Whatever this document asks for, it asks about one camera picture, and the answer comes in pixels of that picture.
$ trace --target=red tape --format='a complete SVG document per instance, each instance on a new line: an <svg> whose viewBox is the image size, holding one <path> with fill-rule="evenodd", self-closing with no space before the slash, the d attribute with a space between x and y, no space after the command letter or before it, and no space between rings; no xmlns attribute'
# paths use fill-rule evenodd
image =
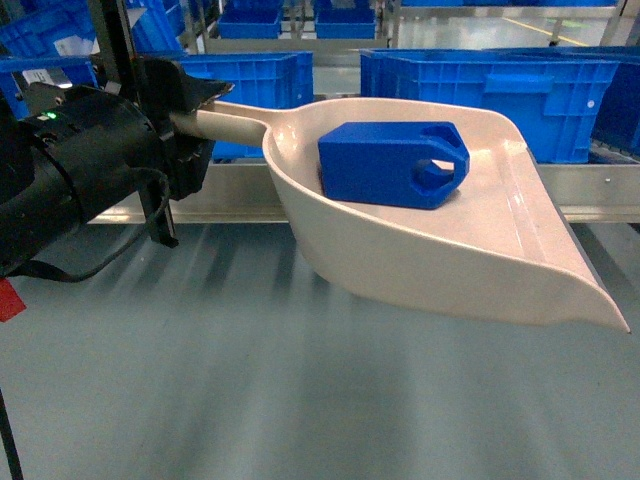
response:
<svg viewBox="0 0 640 480"><path fill-rule="evenodd" d="M11 320L26 308L9 280L0 279L0 322Z"/></svg>

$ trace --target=white label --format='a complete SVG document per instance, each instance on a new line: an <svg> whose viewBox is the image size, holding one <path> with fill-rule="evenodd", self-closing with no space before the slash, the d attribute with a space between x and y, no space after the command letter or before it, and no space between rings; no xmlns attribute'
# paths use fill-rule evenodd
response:
<svg viewBox="0 0 640 480"><path fill-rule="evenodd" d="M44 69L25 70L24 72L22 72L22 76L29 85L34 82L42 82L48 83L49 85L55 85L55 82L51 78L51 75L49 75L49 72Z"/></svg>
<svg viewBox="0 0 640 480"><path fill-rule="evenodd" d="M78 35L72 35L71 37L61 38L53 42L56 50L61 56L67 55L88 55L91 51L93 42L89 42L88 46L85 45L85 40Z"/></svg>

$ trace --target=metal rail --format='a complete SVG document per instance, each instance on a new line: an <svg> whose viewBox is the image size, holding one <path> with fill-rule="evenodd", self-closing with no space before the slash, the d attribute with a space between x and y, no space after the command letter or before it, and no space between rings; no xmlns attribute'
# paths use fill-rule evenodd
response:
<svg viewBox="0 0 640 480"><path fill-rule="evenodd" d="M640 223L640 164L540 165L568 222ZM279 223L287 218L266 164L211 165L202 191L171 206L176 223ZM94 223L143 223L135 196Z"/></svg>

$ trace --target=black cable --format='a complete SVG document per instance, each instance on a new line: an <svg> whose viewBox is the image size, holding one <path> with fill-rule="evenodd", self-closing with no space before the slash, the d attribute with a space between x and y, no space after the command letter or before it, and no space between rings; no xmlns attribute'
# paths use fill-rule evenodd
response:
<svg viewBox="0 0 640 480"><path fill-rule="evenodd" d="M107 258L105 258L100 264L96 265L90 270L87 270L84 273L70 274L49 263L41 262L39 260L29 260L28 262L25 262L20 267L11 272L9 276L27 276L63 283L79 283L98 274L107 265L113 262L120 255L122 255L129 247L136 243L144 235L146 229L150 227L169 206L171 191L169 178L160 170L144 167L132 168L131 170L136 176L138 185L146 185L151 181L157 181L162 185L162 202L160 203L160 206L156 209L156 211L149 215L145 224L140 229L138 229L138 231L135 232L124 245L107 256Z"/></svg>
<svg viewBox="0 0 640 480"><path fill-rule="evenodd" d="M16 442L13 439L13 432L11 432L11 424L9 423L9 415L7 415L7 407L4 404L2 390L0 390L0 434L2 435L4 452L7 455L11 480L24 480L22 467L20 466L20 457L18 456Z"/></svg>

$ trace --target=white dustpan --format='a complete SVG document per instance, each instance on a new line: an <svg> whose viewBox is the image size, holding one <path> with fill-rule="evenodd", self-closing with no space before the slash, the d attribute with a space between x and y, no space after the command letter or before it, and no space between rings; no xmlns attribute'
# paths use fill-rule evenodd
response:
<svg viewBox="0 0 640 480"><path fill-rule="evenodd" d="M225 102L208 108L175 115L176 127L262 145L300 250L327 280L364 297L453 317L527 325L585 321L629 331L506 117L377 98L287 111ZM454 123L471 154L469 175L436 210L327 199L318 139L345 122L372 121Z"/></svg>

